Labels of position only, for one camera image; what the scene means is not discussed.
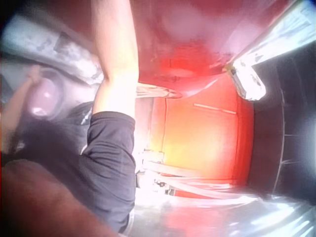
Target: person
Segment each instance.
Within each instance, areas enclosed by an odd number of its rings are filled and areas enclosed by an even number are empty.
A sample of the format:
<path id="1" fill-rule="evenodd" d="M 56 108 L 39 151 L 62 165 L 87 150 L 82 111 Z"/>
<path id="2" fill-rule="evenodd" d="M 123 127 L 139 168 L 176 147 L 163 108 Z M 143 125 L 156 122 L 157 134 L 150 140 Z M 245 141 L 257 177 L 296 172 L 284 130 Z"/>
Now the person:
<path id="1" fill-rule="evenodd" d="M 138 51 L 129 0 L 92 0 L 95 46 L 105 78 L 93 104 L 87 148 L 74 152 L 63 128 L 27 124 L 24 147 L 14 148 L 35 66 L 1 113 L 1 222 L 28 236 L 116 236 L 135 200 L 134 107 Z"/>

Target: red surface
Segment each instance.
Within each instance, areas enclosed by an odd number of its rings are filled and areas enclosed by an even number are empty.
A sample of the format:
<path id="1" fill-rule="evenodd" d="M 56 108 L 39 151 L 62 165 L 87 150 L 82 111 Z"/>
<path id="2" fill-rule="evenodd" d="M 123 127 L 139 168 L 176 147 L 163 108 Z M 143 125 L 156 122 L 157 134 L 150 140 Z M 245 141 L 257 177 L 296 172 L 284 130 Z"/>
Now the red surface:
<path id="1" fill-rule="evenodd" d="M 155 98 L 151 149 L 164 152 L 167 165 L 197 170 L 212 183 L 244 185 L 252 140 L 252 105 L 228 75 L 189 98 Z"/>
<path id="2" fill-rule="evenodd" d="M 290 0 L 131 1 L 142 83 L 190 96 L 251 46 Z M 54 14 L 92 40 L 90 0 L 48 1 Z"/>

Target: black t-shirt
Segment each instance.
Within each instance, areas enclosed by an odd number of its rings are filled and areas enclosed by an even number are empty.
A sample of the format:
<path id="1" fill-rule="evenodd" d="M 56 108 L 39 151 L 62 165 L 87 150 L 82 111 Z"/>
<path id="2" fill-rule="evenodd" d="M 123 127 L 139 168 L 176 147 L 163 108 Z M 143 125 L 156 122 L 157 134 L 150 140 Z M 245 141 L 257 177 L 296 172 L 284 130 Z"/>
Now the black t-shirt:
<path id="1" fill-rule="evenodd" d="M 122 232 L 135 201 L 134 129 L 135 120 L 128 115 L 94 114 L 80 155 L 82 126 L 36 120 L 22 132 L 12 159 L 41 164 L 83 205 Z"/>

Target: sleeve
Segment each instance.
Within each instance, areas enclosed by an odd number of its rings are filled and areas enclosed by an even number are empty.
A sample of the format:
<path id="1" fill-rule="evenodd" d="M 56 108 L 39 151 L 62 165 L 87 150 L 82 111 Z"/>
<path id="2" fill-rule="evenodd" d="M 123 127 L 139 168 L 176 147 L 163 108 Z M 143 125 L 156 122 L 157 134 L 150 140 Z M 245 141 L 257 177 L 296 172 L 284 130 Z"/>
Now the sleeve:
<path id="1" fill-rule="evenodd" d="M 122 231 L 135 201 L 135 120 L 118 112 L 91 118 L 80 168 L 87 183 L 88 207 L 115 231 Z"/>

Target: orange wall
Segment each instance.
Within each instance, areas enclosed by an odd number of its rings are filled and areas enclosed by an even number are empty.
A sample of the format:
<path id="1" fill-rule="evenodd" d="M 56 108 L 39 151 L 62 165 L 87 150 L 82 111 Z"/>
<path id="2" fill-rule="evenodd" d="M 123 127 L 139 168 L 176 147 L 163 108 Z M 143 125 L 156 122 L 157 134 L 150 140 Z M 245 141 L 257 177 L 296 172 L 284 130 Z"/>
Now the orange wall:
<path id="1" fill-rule="evenodd" d="M 245 184 L 253 139 L 253 108 L 228 75 L 181 99 L 155 98 L 151 149 L 164 163 L 194 169 L 213 180 Z"/>

